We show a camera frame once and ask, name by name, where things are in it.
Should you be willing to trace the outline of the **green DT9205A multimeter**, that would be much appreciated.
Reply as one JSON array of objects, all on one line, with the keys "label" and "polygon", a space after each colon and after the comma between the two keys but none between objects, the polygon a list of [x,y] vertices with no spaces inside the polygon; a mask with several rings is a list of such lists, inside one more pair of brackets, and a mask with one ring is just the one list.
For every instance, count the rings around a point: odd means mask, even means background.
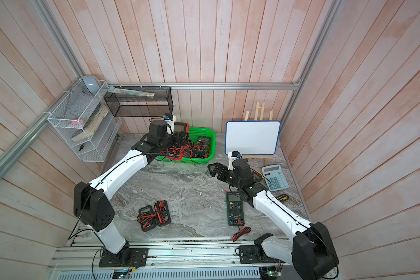
[{"label": "green DT9205A multimeter", "polygon": [[205,159],[210,155],[211,137],[199,136],[192,147],[192,157]]}]

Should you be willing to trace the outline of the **red ANENG multimeter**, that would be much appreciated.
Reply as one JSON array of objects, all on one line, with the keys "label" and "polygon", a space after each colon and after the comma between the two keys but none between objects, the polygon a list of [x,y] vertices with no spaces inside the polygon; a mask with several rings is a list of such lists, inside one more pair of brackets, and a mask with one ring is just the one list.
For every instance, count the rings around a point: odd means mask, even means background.
[{"label": "red ANENG multimeter", "polygon": [[174,133],[179,131],[186,131],[189,133],[190,125],[186,122],[175,122]]}]

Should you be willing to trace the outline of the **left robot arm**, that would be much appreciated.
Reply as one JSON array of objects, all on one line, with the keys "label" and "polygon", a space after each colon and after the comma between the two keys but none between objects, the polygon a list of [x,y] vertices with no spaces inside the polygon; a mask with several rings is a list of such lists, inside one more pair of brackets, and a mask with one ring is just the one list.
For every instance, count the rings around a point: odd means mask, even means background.
[{"label": "left robot arm", "polygon": [[89,183],[80,182],[75,186],[73,214],[96,233],[107,252],[117,255],[128,244],[115,226],[110,200],[136,172],[168,148],[184,146],[188,137],[189,125],[175,122],[175,116],[167,114],[164,119],[151,122],[148,133],[108,171]]}]

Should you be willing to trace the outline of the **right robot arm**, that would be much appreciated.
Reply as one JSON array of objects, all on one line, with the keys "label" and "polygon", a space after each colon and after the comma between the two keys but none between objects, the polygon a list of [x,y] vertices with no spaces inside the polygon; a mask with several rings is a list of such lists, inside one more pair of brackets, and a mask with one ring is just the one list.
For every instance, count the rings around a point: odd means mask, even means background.
[{"label": "right robot arm", "polygon": [[242,263],[271,263],[274,260],[292,265],[303,280],[328,279],[338,270],[339,259],[329,230],[292,212],[277,200],[262,183],[264,176],[252,169],[247,160],[233,157],[229,165],[208,165],[212,177],[237,188],[240,198],[262,212],[286,235],[281,239],[266,233],[252,246],[238,248]]}]

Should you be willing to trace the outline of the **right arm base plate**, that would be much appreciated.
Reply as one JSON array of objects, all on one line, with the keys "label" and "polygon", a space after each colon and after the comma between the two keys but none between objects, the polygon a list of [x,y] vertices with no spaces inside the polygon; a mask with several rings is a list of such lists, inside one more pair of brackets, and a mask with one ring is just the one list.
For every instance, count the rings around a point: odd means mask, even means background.
[{"label": "right arm base plate", "polygon": [[239,246],[236,249],[236,255],[239,257],[241,264],[273,264],[283,263],[279,259],[267,257],[257,246]]}]

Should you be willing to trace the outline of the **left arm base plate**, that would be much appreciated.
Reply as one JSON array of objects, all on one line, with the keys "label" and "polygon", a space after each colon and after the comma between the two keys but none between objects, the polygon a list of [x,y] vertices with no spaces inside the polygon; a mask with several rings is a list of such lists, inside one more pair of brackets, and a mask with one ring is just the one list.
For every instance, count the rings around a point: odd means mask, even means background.
[{"label": "left arm base plate", "polygon": [[144,247],[123,248],[117,254],[104,249],[99,267],[144,267],[146,266],[148,252],[149,249]]}]

